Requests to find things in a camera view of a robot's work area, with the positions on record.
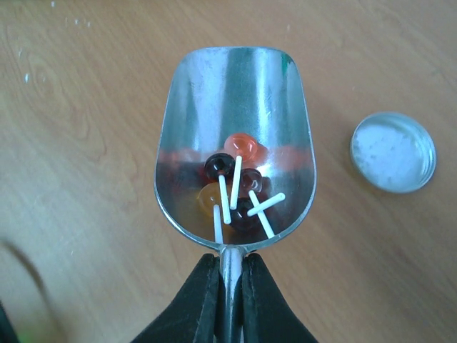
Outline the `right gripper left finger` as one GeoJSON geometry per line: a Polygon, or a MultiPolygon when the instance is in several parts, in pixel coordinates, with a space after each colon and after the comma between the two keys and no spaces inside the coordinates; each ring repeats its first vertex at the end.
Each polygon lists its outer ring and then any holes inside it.
{"type": "Polygon", "coordinates": [[[133,341],[212,342],[219,296],[219,258],[204,254],[171,303],[133,341]]]}

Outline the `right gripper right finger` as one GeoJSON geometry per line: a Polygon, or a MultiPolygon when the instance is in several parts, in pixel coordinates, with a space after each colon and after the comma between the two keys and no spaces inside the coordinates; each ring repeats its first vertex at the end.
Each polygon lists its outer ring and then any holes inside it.
{"type": "Polygon", "coordinates": [[[316,342],[293,313],[260,254],[242,263],[243,338],[245,342],[316,342]]]}

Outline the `dark red lollipop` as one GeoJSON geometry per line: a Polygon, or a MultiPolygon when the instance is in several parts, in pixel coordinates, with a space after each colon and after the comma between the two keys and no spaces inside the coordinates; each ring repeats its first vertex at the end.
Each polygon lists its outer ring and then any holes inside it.
{"type": "MultiPolygon", "coordinates": [[[[230,210],[231,223],[230,227],[236,232],[242,235],[254,235],[260,231],[263,231],[262,224],[258,215],[249,216],[248,210],[254,208],[254,205],[248,196],[240,197],[237,201],[237,207],[234,210],[230,210]]],[[[280,213],[278,206],[269,207],[264,211],[271,226],[275,225],[276,222],[280,222],[280,213]]]]}
{"type": "Polygon", "coordinates": [[[221,196],[221,206],[224,224],[231,223],[231,213],[229,208],[229,196],[226,189],[226,178],[233,176],[235,167],[234,158],[227,153],[216,153],[211,155],[204,164],[204,171],[210,180],[219,183],[221,196]]]}
{"type": "MultiPolygon", "coordinates": [[[[245,168],[241,170],[239,200],[248,199],[246,210],[258,206],[261,202],[271,197],[271,182],[268,177],[263,177],[259,170],[254,168],[245,168]]],[[[272,238],[274,232],[270,221],[266,217],[266,210],[253,216],[247,216],[251,226],[247,229],[249,232],[257,232],[262,229],[267,238],[272,238]]]]}

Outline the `yellow lollipop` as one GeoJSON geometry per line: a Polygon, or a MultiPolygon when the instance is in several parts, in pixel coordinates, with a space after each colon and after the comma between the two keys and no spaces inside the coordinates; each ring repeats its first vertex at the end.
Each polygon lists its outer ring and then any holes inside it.
{"type": "Polygon", "coordinates": [[[215,242],[222,244],[224,239],[221,221],[221,195],[219,183],[214,182],[204,186],[197,196],[197,202],[200,210],[213,219],[215,242]]]}

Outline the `metal scoop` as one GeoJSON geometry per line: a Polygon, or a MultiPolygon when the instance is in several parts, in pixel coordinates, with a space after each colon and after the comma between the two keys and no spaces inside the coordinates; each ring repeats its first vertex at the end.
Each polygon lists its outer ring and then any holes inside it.
{"type": "Polygon", "coordinates": [[[172,226],[209,253],[139,341],[313,342],[259,251],[299,226],[316,185],[294,60],[262,46],[188,53],[169,88],[154,191],[172,226]]]}

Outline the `orange lollipop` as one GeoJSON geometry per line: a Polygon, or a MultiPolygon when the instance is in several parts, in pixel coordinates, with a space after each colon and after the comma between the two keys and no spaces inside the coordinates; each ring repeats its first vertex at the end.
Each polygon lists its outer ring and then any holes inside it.
{"type": "Polygon", "coordinates": [[[239,196],[241,170],[245,168],[257,169],[261,166],[266,160],[268,149],[252,136],[242,132],[230,135],[224,142],[224,149],[235,161],[238,161],[239,157],[242,158],[240,173],[237,172],[238,169],[235,170],[229,202],[230,209],[235,209],[237,206],[236,198],[239,196]]]}

